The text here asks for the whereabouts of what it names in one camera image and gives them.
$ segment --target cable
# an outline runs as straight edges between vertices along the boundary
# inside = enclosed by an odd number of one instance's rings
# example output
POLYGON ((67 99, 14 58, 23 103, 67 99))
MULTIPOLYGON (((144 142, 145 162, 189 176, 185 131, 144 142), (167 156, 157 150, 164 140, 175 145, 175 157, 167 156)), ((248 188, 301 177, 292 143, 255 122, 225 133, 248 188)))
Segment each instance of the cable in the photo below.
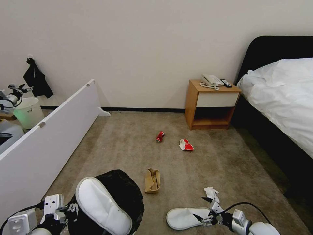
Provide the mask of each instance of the cable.
POLYGON ((218 213, 218 214, 216 214, 216 215, 222 214, 222 213, 224 213, 224 212, 230 210, 231 208, 233 208, 233 207, 235 207, 235 206, 239 206, 239 205, 243 205, 243 204, 248 204, 248 205, 250 205, 250 206, 253 206, 255 209, 257 209, 257 210, 263 215, 263 217, 266 219, 266 221, 267 221, 270 225, 272 225, 272 223, 271 223, 270 220, 266 217, 266 215, 265 215, 256 205, 253 205, 253 204, 250 203, 250 202, 238 202, 238 203, 236 203, 236 204, 231 205, 229 208, 223 210, 222 212, 220 212, 220 213, 218 213))
MULTIPOLYGON (((22 210, 19 210, 18 212, 15 212, 15 213, 14 213, 13 215, 11 215, 10 217, 14 216, 15 214, 17 214, 17 213, 19 213, 19 212, 26 211, 26 210, 29 210, 29 209, 33 209, 33 208, 42 208, 43 205, 44 205, 44 201, 41 201, 41 202, 38 203, 37 205, 33 205, 33 206, 30 206, 30 207, 26 207, 26 208, 24 208, 24 209, 22 209, 22 210)), ((0 228, 0 235, 2 235, 4 226, 5 226, 6 223, 8 222, 9 218, 7 218, 7 219, 3 222, 3 224, 2 224, 2 226, 1 226, 1 228, 0 228)))
POLYGON ((206 87, 206 88, 212 88, 212 89, 214 89, 214 90, 216 90, 216 91, 219 90, 219 87, 216 87, 216 86, 207 86, 207 85, 204 84, 204 83, 199 83, 199 85, 200 85, 200 86, 203 86, 203 87, 206 87))
POLYGON ((23 101, 23 96, 21 96, 21 101, 20 101, 19 104, 15 105, 15 106, 11 106, 11 107, 7 107, 7 106, 3 106, 3 107, 4 107, 4 108, 15 108, 15 107, 19 106, 19 105, 22 103, 22 101, 23 101))

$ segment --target white bedsheet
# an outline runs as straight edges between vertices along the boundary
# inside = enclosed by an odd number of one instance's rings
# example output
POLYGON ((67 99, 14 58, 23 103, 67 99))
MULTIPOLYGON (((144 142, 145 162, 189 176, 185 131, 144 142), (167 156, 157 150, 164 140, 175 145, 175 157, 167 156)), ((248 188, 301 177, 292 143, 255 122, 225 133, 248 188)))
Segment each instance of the white bedsheet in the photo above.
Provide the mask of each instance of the white bedsheet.
POLYGON ((244 75, 238 86, 253 107, 313 158, 313 81, 269 87, 263 78, 244 75))

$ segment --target wall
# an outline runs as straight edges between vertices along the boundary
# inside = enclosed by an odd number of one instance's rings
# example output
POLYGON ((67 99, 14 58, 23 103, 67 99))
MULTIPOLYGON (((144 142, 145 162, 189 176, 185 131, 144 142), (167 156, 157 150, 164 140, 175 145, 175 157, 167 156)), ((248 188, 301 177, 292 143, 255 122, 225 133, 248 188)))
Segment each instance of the wall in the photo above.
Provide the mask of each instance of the wall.
POLYGON ((59 105, 84 83, 102 106, 184 108, 189 79, 232 82, 260 35, 312 35, 311 0, 2 0, 0 88, 33 54, 59 105))

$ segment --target remote control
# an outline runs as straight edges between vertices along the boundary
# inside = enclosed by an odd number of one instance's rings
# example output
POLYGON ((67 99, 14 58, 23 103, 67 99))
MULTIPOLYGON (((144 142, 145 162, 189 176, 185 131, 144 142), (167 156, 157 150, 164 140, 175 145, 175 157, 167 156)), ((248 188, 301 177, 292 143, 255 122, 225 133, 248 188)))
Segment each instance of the remote control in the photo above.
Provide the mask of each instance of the remote control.
POLYGON ((221 81, 224 83, 224 86, 226 86, 227 88, 232 88, 232 85, 225 79, 221 79, 221 81))

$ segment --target red and white wrapper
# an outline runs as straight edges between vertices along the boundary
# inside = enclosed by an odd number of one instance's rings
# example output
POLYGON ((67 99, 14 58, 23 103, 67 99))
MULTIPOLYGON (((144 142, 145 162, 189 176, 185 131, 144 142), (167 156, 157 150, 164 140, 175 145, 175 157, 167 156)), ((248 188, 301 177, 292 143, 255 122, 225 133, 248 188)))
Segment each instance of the red and white wrapper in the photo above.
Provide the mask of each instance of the red and white wrapper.
POLYGON ((194 151, 194 147, 188 142, 187 139, 181 139, 179 142, 179 146, 182 150, 194 151))

